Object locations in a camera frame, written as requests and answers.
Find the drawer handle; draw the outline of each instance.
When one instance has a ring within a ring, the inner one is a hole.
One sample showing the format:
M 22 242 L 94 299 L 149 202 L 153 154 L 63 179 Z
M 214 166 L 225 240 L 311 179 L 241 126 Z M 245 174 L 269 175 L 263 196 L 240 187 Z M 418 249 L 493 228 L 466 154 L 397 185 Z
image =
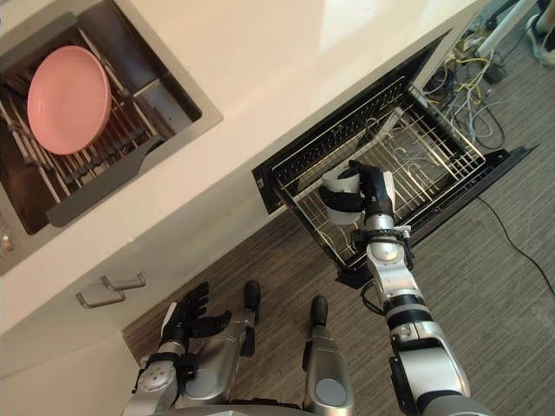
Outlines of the drawer handle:
M 88 303 L 83 297 L 83 293 L 81 292 L 75 294 L 75 297 L 77 298 L 81 306 L 83 306 L 83 308 L 94 309 L 94 308 L 99 308 L 100 306 L 106 306 L 106 305 L 111 305 L 113 303 L 119 303 L 119 302 L 125 301 L 125 293 L 120 291 L 119 294 L 120 294 L 120 297 L 118 299 L 111 299 L 109 301 L 103 301 L 103 302 L 97 302 L 97 303 Z
M 142 288 L 147 284 L 147 282 L 145 282 L 145 277 L 142 275 L 142 273 L 139 273 L 137 275 L 137 279 L 139 279 L 138 283 L 130 283 L 130 284 L 123 284 L 121 286 L 114 286 L 106 276 L 101 277 L 102 283 L 104 283 L 104 286 L 106 286 L 106 289 L 112 290 L 113 292 L 121 292 L 122 290 Z

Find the stainless steel sink basin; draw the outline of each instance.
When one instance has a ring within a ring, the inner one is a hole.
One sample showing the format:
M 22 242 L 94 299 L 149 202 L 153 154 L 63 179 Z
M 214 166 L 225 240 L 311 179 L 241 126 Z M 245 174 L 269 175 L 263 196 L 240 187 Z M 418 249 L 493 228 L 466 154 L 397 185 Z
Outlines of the stainless steel sink basin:
M 4 34 L 0 215 L 10 251 L 0 257 L 0 272 L 221 120 L 182 63 L 150 46 L 153 36 L 135 28 L 110 0 L 55 1 Z M 159 39 L 155 43 L 163 48 Z M 60 156 L 36 141 L 26 101 L 41 61 L 67 44 L 89 49 L 102 63 L 112 108 L 98 140 Z

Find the gray carpet floor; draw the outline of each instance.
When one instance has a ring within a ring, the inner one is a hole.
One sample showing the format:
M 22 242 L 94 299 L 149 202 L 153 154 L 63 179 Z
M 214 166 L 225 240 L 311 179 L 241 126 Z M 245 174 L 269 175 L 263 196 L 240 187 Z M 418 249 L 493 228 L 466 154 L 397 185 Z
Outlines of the gray carpet floor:
M 520 39 L 524 23 L 499 45 L 502 55 Z M 555 71 L 540 67 L 526 38 L 506 59 L 506 70 L 489 97 L 508 100 L 492 108 L 506 131 L 505 148 L 539 146 L 482 198 L 555 285 Z M 415 255 L 414 274 L 474 398 L 498 415 L 555 414 L 555 296 L 508 244 L 492 213 L 473 201 L 421 242 Z M 330 304 L 329 328 L 349 363 L 356 414 L 401 414 L 389 378 L 387 326 L 363 307 L 358 292 L 334 282 L 335 274 L 285 213 L 126 328 L 124 337 L 136 357 L 152 352 L 170 300 L 208 280 L 211 310 L 235 309 L 244 283 L 258 279 L 257 353 L 242 360 L 232 397 L 301 403 L 310 300 L 322 294 Z

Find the pink plate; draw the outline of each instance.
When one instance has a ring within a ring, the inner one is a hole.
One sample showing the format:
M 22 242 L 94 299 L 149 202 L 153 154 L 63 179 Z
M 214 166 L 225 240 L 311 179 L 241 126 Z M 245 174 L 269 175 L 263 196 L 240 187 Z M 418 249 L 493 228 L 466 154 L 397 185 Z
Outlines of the pink plate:
M 95 56 L 79 46 L 64 46 L 42 61 L 31 81 L 31 130 L 52 153 L 78 152 L 106 126 L 110 103 L 110 84 Z

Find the wire rack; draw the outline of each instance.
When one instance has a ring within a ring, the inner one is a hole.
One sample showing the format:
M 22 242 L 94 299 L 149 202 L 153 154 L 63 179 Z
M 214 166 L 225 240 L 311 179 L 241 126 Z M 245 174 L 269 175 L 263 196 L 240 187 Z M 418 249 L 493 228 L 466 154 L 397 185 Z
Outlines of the wire rack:
M 441 113 L 403 79 L 393 82 L 334 126 L 274 166 L 275 190 L 312 232 L 313 237 L 345 268 L 356 268 L 365 256 L 349 243 L 362 227 L 338 226 L 328 220 L 318 194 L 322 175 L 355 159 L 391 171 L 395 182 L 395 221 L 411 224 L 450 190 L 464 184 L 486 162 L 484 156 Z M 322 157 L 321 149 L 342 144 Z M 302 169 L 298 161 L 315 160 Z
M 7 123 L 25 164 L 36 167 L 57 204 L 142 143 L 158 135 L 121 84 L 110 62 L 81 28 L 77 28 L 66 44 L 90 50 L 108 75 L 112 101 L 110 117 L 97 140 L 69 155 L 53 154 L 36 140 L 29 127 L 24 97 L 29 92 L 30 82 L 44 56 L 3 80 L 0 101 L 0 114 Z

